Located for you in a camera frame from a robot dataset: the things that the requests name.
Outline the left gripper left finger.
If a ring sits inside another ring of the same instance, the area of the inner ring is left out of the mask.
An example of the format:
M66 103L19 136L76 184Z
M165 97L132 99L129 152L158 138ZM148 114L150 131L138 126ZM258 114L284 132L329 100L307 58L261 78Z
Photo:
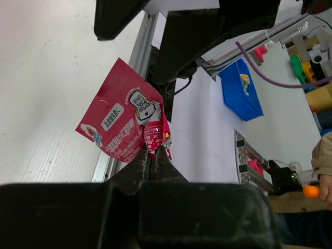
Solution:
M138 219L112 181L1 185L1 248L145 248Z

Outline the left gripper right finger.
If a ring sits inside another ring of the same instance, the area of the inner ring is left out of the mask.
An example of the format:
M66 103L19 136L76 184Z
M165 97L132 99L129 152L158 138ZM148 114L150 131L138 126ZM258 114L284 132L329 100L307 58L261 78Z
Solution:
M247 184L142 182L141 248L281 248L263 192Z

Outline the pink snack packet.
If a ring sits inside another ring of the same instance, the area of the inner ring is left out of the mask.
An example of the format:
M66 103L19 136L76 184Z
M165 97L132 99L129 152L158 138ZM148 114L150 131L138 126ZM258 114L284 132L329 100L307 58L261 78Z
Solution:
M163 97L122 59L109 71L76 131L121 162L131 162L143 147L152 156L164 146L171 155Z

